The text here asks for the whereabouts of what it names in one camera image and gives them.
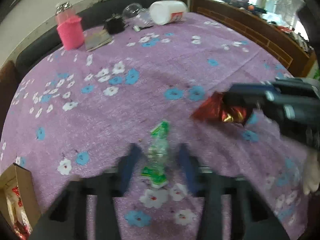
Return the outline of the white gloved right hand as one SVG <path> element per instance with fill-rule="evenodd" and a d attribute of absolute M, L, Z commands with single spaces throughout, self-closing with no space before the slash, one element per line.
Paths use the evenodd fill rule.
<path fill-rule="evenodd" d="M 308 148 L 303 169 L 303 192 L 307 196 L 314 193 L 319 188 L 319 152 L 313 148 Z"/>

